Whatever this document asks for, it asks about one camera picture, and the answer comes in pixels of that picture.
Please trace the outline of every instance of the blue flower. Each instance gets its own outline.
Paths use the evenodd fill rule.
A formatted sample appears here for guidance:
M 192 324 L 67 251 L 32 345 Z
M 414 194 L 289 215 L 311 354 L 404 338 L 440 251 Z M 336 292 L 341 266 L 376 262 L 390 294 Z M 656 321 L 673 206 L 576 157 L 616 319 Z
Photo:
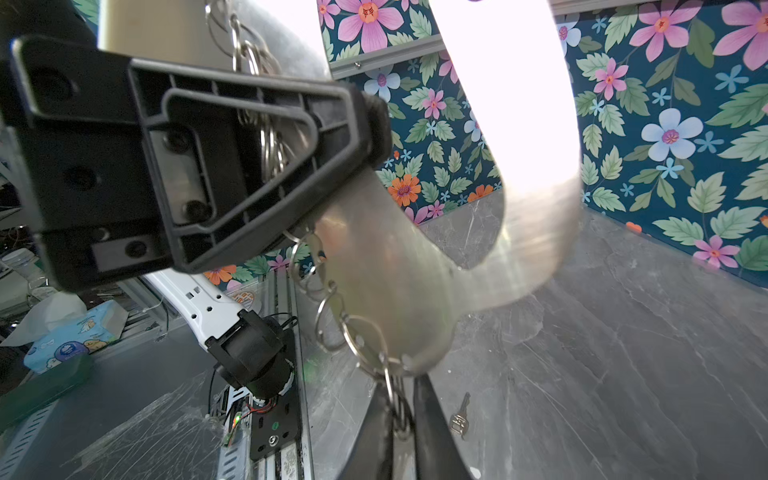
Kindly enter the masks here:
M 723 141 L 721 139 L 719 139 L 719 138 L 717 140 L 712 140 L 712 137 L 714 137 L 714 136 L 715 136 L 714 132 L 708 131 L 707 134 L 704 135 L 704 138 L 706 140 L 701 140 L 700 138 L 697 138 L 696 140 L 694 140 L 695 144 L 701 145 L 701 147 L 699 147 L 698 151 L 699 152 L 705 151 L 707 148 L 709 148 L 711 154 L 717 152 L 717 149 L 715 148 L 715 145 L 722 145 Z
M 716 74 L 715 78 L 722 81 L 723 83 L 718 84 L 715 87 L 715 90 L 723 90 L 725 87 L 728 87 L 728 93 L 736 93 L 736 84 L 745 84 L 750 80 L 747 77 L 737 77 L 740 72 L 741 65 L 736 65 L 730 69 L 730 75 L 723 72 Z
M 667 178 L 667 175 L 669 175 L 672 178 L 677 178 L 677 172 L 680 170 L 683 170 L 685 167 L 682 165 L 675 165 L 673 158 L 667 159 L 666 165 L 657 165 L 656 170 L 661 171 L 661 178 Z
M 662 107 L 664 106 L 664 102 L 667 100 L 672 100 L 672 95 L 667 95 L 667 87 L 664 87 L 661 89 L 661 92 L 659 93 L 652 93 L 651 95 L 654 96 L 656 100 L 652 101 L 651 103 L 659 104 Z
M 629 197 L 630 195 L 634 197 L 634 193 L 632 193 L 632 190 L 634 190 L 634 185 L 622 184 L 624 185 L 619 191 L 624 194 L 625 197 Z
M 593 115 L 601 114 L 603 113 L 603 110 L 605 110 L 603 105 L 605 105 L 605 100 L 600 100 L 600 103 L 598 103 L 598 100 L 594 99 L 592 101 L 592 106 L 589 107 L 589 109 L 592 110 Z
M 595 17 L 594 18 L 594 25 L 592 25 L 592 30 L 594 30 L 595 33 L 600 33 L 600 30 L 602 28 L 606 28 L 605 19 L 607 17 Z

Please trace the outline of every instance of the green leaf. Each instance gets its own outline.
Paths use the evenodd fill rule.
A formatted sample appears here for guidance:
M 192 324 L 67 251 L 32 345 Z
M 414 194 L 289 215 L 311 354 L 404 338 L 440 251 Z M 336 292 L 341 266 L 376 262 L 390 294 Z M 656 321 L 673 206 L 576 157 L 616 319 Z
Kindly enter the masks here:
M 382 182 L 382 184 L 385 187 L 391 187 L 392 186 L 392 180 L 395 180 L 397 177 L 395 175 L 395 172 L 391 171 L 390 169 L 381 169 L 376 171 L 376 176 L 379 177 L 379 180 Z
M 675 208 L 675 201 L 674 201 L 674 188 L 672 188 L 672 184 L 670 184 L 668 181 L 666 181 L 663 178 L 659 179 L 659 184 L 656 186 L 656 195 L 663 198 L 665 202 L 667 202 L 667 205 L 669 205 L 672 208 Z
M 586 117 L 592 113 L 589 109 L 589 107 L 592 106 L 592 101 L 597 99 L 598 96 L 595 95 L 593 91 L 589 90 L 576 95 L 574 97 L 574 101 L 576 102 L 576 113 L 582 117 Z
M 448 169 L 452 174 L 458 172 L 462 168 L 462 156 L 456 151 L 454 147 L 451 147 L 451 154 L 448 156 Z
M 416 142 L 420 142 L 427 138 L 427 125 L 429 122 L 426 118 L 420 118 L 419 121 L 413 124 L 413 127 L 411 127 L 411 130 L 409 130 L 409 135 L 406 138 L 407 144 L 413 144 Z
M 435 136 L 442 141 L 456 138 L 456 136 L 453 134 L 453 127 L 451 127 L 451 125 L 445 120 L 437 122 L 437 131 L 435 132 Z
M 472 134 L 467 135 L 467 138 L 464 139 L 464 143 L 462 144 L 462 149 L 459 150 L 459 152 L 464 153 L 464 150 L 469 148 L 469 145 L 472 145 Z
M 360 42 L 358 41 L 354 45 L 347 45 L 342 48 L 339 54 L 336 56 L 336 61 L 344 60 L 346 58 L 352 58 L 360 55 Z
M 448 173 L 448 171 L 443 167 L 434 167 L 434 168 L 435 168 L 435 181 L 437 182 L 437 186 L 444 187 L 445 185 L 448 185 L 448 182 L 451 181 L 451 174 Z
M 424 154 L 418 154 L 409 160 L 404 170 L 405 175 L 410 175 L 411 177 L 419 176 L 419 172 L 422 171 L 422 157 L 424 157 Z
M 447 97 L 443 101 L 446 105 L 445 110 L 442 111 L 445 118 L 451 121 L 464 118 L 464 112 L 462 112 L 462 106 L 458 103 L 458 100 L 453 97 Z
M 617 91 L 616 98 L 619 100 L 619 105 L 627 111 L 628 114 L 636 113 L 647 117 L 648 113 L 648 96 L 645 94 L 645 87 L 643 81 L 639 78 L 627 78 L 627 89 Z
M 715 32 L 706 23 L 694 17 L 690 22 L 688 46 L 685 51 L 693 55 L 703 66 L 712 68 L 715 65 L 715 57 L 712 54 L 712 42 L 715 41 Z
M 650 192 L 647 192 L 645 194 L 637 195 L 634 198 L 634 203 L 632 204 L 631 207 L 629 207 L 629 211 L 630 212 L 636 212 L 638 210 L 642 210 L 644 208 L 648 208 L 648 205 L 650 205 L 650 195 L 653 192 L 654 191 L 651 190 Z
M 764 272 L 768 270 L 768 236 L 760 235 L 754 240 L 745 239 L 741 250 L 734 257 L 745 270 Z
M 581 69 L 581 74 L 590 80 L 597 80 L 596 72 L 608 67 L 610 58 L 605 53 L 590 53 L 586 58 L 580 58 L 576 65 Z
M 439 59 L 440 57 L 436 53 L 424 55 L 419 59 L 419 73 L 422 74 L 422 83 L 424 85 L 426 85 L 427 80 L 432 78 L 432 76 L 435 74 L 435 70 L 437 70 L 437 62 Z
M 615 210 L 619 210 L 620 212 L 627 211 L 624 204 L 619 200 L 619 196 L 616 195 L 613 190 L 608 190 L 607 188 L 596 188 L 594 192 L 592 192 L 592 200 L 598 207 L 611 212 Z
M 449 189 L 452 194 L 458 195 L 472 185 L 472 180 L 465 177 L 459 177 L 451 182 L 451 188 Z
M 653 145 L 638 145 L 631 154 L 624 157 L 624 161 L 643 161 L 648 158 L 648 151 Z
M 323 29 L 323 45 L 326 46 L 328 61 L 333 61 L 333 43 L 331 43 L 331 34 L 328 32 L 328 28 Z
M 660 64 L 656 65 L 656 73 L 651 75 L 650 78 L 648 78 L 648 81 L 645 83 L 646 88 L 653 87 L 655 84 L 659 83 L 662 80 L 667 80 L 669 77 L 672 76 L 672 72 L 674 72 L 675 65 L 677 65 L 677 59 L 680 57 L 680 52 L 676 53 L 675 55 L 672 55 L 667 60 L 662 61 Z
M 717 217 L 710 220 L 710 226 L 720 238 L 741 238 L 758 224 L 755 219 L 764 211 L 765 207 L 733 207 L 727 212 L 721 210 Z
M 413 30 L 416 38 L 427 38 L 432 35 L 432 23 L 429 22 L 426 15 L 418 12 L 415 8 L 411 8 L 409 12 L 411 14 L 411 30 Z
M 232 278 L 238 282 L 247 282 L 248 280 L 253 280 L 253 274 L 246 267 L 238 265 L 235 273 L 232 274 Z
M 581 41 L 578 42 L 578 47 L 582 53 L 589 53 L 590 51 L 600 50 L 603 48 L 603 44 L 599 41 L 592 40 L 592 37 L 581 37 Z
M 603 144 L 602 130 L 595 124 L 588 125 L 581 133 L 584 137 L 584 146 L 595 157 Z
M 622 159 L 619 157 L 619 150 L 616 148 L 616 145 L 614 145 L 613 150 L 605 156 L 603 164 L 600 166 L 600 173 L 603 174 L 603 178 L 605 178 L 605 180 L 616 180 L 619 178 L 619 174 L 623 168 L 621 162 Z
M 736 200 L 752 200 L 760 197 L 768 200 L 768 164 L 760 165 L 741 185 L 746 188 L 741 190 Z
M 448 213 L 456 210 L 457 208 L 458 208 L 458 204 L 455 201 L 450 200 L 445 202 L 445 207 L 443 207 L 442 211 L 444 213 Z
M 422 182 L 421 185 L 422 185 L 422 196 L 424 197 L 424 201 L 426 201 L 428 204 L 435 203 L 435 200 L 437 200 L 437 196 L 439 194 L 435 184 L 430 182 Z
M 400 141 L 400 134 L 396 131 L 392 131 L 392 146 L 402 149 L 402 142 Z
M 389 102 L 387 104 L 389 107 L 389 116 L 392 118 L 398 118 L 399 120 L 405 120 L 406 114 L 402 113 L 400 110 L 400 107 L 397 106 L 397 104 L 393 104 L 392 102 Z
M 411 35 L 407 35 L 401 31 L 398 31 L 395 34 L 388 33 L 386 34 L 386 37 L 389 39 L 390 45 L 402 45 L 404 43 L 408 43 L 409 41 L 413 41 L 413 37 Z
M 720 106 L 720 112 L 707 120 L 707 125 L 720 127 L 730 125 L 741 127 L 749 122 L 754 125 L 763 120 L 763 107 L 768 104 L 768 84 L 751 85 L 745 91 L 735 94 L 730 101 Z
M 768 158 L 768 125 L 760 125 L 755 130 L 741 134 L 741 137 L 731 141 L 733 145 L 718 157 L 740 158 L 741 161 L 761 161 Z
M 442 149 L 442 144 L 437 140 L 429 144 L 429 146 L 427 147 L 427 155 L 429 155 L 429 158 L 431 158 L 432 161 L 435 162 L 436 164 L 445 163 L 445 159 L 443 158 L 443 155 L 445 155 L 445 152 Z
M 98 25 L 98 0 L 73 0 L 74 6 L 88 20 Z
M 688 187 L 695 187 L 696 178 L 694 177 L 694 164 L 687 158 L 675 158 L 674 164 L 683 166 L 683 170 L 677 172 L 677 174 L 680 175 L 680 178 L 683 179 L 683 182 L 685 182 Z
M 629 35 L 632 27 L 637 23 L 637 5 L 628 5 L 616 8 L 616 15 L 608 20 L 608 28 L 605 29 L 605 51 L 618 45 Z
M 683 245 L 693 245 L 696 240 L 704 240 L 701 225 L 691 223 L 687 218 L 669 217 L 669 220 L 656 220 L 654 225 L 664 231 L 664 235 Z
M 646 168 L 640 170 L 640 173 L 629 179 L 631 184 L 652 184 L 656 177 L 661 175 L 661 170 L 655 168 Z
M 410 78 L 410 77 L 400 78 L 400 88 L 402 88 L 405 91 L 411 91 L 421 84 L 422 82 L 416 80 L 415 78 Z
M 677 100 L 686 101 L 696 107 L 701 105 L 701 99 L 694 91 L 696 85 L 684 78 L 675 77 L 674 79 L 674 97 Z
M 695 211 L 702 214 L 708 214 L 714 212 L 718 208 L 725 198 L 725 187 L 723 183 L 723 172 L 718 172 L 706 180 L 699 180 L 696 183 L 695 188 L 690 189 L 690 197 L 688 197 L 688 204 L 691 205 Z
M 598 120 L 606 132 L 616 134 L 619 137 L 624 136 L 624 120 L 621 118 L 621 112 L 616 105 L 605 105 L 603 111 L 598 115 Z
M 584 160 L 581 162 L 581 181 L 587 185 L 594 185 L 598 179 L 598 168 L 587 155 L 584 155 Z
M 409 96 L 403 98 L 402 103 L 410 105 L 412 110 L 424 110 L 426 107 L 422 105 L 422 102 L 427 98 L 429 98 L 429 89 L 421 87 L 416 88 Z
M 259 255 L 258 257 L 248 260 L 245 262 L 245 266 L 256 275 L 266 275 L 270 271 L 270 266 L 266 263 L 266 257 L 264 255 Z

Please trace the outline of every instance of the pink flower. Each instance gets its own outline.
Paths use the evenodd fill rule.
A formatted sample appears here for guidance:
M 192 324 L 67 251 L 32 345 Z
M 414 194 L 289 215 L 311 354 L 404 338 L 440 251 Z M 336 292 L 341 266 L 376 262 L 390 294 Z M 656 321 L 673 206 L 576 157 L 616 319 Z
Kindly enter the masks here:
M 420 224 L 424 220 L 426 220 L 428 214 L 427 214 L 427 207 L 421 207 L 419 208 L 419 211 L 416 212 L 416 218 L 413 218 L 413 209 L 411 207 L 406 208 L 406 217 L 411 219 L 413 223 L 416 225 Z
M 752 40 L 744 52 L 744 64 L 757 70 L 768 61 L 768 2 L 760 2 L 760 10 L 752 2 L 734 2 L 723 7 L 723 22 L 747 25 L 722 37 L 715 46 L 715 55 L 731 55 Z
M 594 93 L 599 94 L 605 90 L 605 99 L 611 100 L 614 96 L 614 88 L 617 91 L 627 90 L 624 80 L 619 80 L 627 74 L 627 70 L 629 70 L 627 65 L 616 68 L 616 61 L 613 58 L 608 60 L 607 70 L 598 70 L 594 73 L 599 80 L 594 86 Z
M 680 8 L 675 10 L 677 0 L 663 0 L 661 13 L 652 3 L 640 5 L 638 18 L 650 27 L 644 27 L 636 31 L 629 41 L 629 45 L 639 47 L 650 40 L 645 49 L 645 57 L 648 61 L 659 58 L 664 50 L 664 39 L 672 48 L 680 48 L 688 45 L 688 30 L 677 27 L 676 24 L 687 22 L 699 13 L 701 0 L 688 0 Z
M 267 260 L 266 264 L 270 266 L 270 270 L 285 269 L 290 265 L 290 258 L 283 258 L 282 255 L 278 255 L 275 260 Z
M 440 215 L 443 215 L 442 209 L 445 208 L 445 204 L 441 204 L 440 200 L 435 200 L 434 205 L 428 205 L 427 208 L 429 208 L 429 213 L 427 214 L 427 217 L 429 218 L 437 218 Z
M 456 73 L 456 67 L 453 66 L 453 62 L 451 61 L 451 57 L 449 57 L 448 52 L 445 50 L 441 51 L 440 58 L 447 60 L 447 62 L 440 65 L 440 71 L 438 74 L 441 77 L 445 77 L 448 72 L 451 72 L 451 81 L 456 83 L 458 81 L 458 74 Z
M 427 109 L 427 111 L 424 112 L 424 118 L 429 118 L 430 115 L 433 116 L 435 120 L 440 118 L 440 111 L 445 110 L 445 108 L 448 107 L 448 105 L 442 101 L 442 95 L 442 90 L 435 94 L 434 90 L 431 88 L 429 89 L 429 96 L 422 102 L 422 107 Z
M 699 250 L 702 250 L 694 253 L 694 258 L 697 260 L 708 260 L 707 265 L 711 267 L 720 268 L 720 263 L 731 268 L 739 266 L 731 257 L 739 253 L 741 249 L 733 245 L 723 247 L 723 239 L 717 235 L 710 237 L 709 243 L 704 240 L 696 240 L 694 245 Z
M 331 0 L 317 0 L 317 15 L 320 17 L 320 26 L 323 26 L 323 20 L 325 20 L 328 28 L 333 28 L 336 23 L 333 21 L 331 15 L 338 15 L 341 12 L 341 8 L 338 5 L 329 5 Z
M 419 3 L 419 0 L 411 0 L 411 3 L 414 4 L 414 5 L 417 5 Z M 400 2 L 400 8 L 402 8 L 402 10 L 404 12 L 407 12 L 408 11 L 408 0 L 402 0 Z
M 339 40 L 354 41 L 362 29 L 362 51 L 365 53 L 386 48 L 386 34 L 382 25 L 389 30 L 402 26 L 402 14 L 397 8 L 381 8 L 386 0 L 362 3 L 360 0 L 336 0 L 339 7 L 351 15 L 339 23 Z

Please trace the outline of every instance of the gray marble floor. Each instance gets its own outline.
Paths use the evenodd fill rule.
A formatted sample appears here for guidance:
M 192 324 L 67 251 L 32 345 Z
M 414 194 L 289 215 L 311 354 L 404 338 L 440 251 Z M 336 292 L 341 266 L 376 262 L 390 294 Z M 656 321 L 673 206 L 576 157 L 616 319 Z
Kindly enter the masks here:
M 424 231 L 474 265 L 498 230 L 500 196 Z M 768 478 L 766 292 L 591 210 L 582 223 L 554 279 L 464 318 L 431 373 L 446 416 L 472 394 L 457 441 L 467 467 L 489 479 Z M 308 333 L 314 304 L 299 304 Z M 315 478 L 333 480 L 372 382 L 350 352 L 305 340 Z M 413 478 L 399 451 L 398 478 Z

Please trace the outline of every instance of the floral wallpaper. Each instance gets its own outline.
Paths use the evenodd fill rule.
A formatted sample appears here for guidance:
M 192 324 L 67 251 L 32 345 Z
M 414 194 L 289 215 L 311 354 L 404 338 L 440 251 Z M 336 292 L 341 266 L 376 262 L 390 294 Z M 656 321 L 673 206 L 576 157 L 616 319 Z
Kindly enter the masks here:
M 582 201 L 768 286 L 768 2 L 665 0 L 556 22 Z

